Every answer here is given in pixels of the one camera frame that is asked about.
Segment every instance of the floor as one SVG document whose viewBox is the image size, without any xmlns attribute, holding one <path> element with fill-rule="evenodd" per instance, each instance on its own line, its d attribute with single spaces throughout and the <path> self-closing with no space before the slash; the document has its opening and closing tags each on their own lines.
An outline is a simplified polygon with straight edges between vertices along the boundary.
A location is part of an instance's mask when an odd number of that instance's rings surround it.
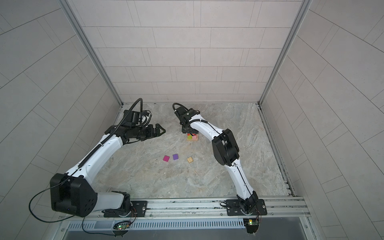
<svg viewBox="0 0 384 240">
<path fill-rule="evenodd" d="M 248 181 L 259 196 L 287 195 L 279 167 L 253 103 L 186 104 L 200 110 L 210 123 L 234 133 Z M 153 114 L 151 123 L 166 129 L 160 137 L 124 145 L 96 176 L 97 192 L 119 190 L 132 198 L 236 196 L 235 186 L 213 156 L 211 142 L 199 136 L 187 142 L 173 113 L 172 104 L 144 104 Z M 169 162 L 163 161 L 170 156 Z"/>
</svg>

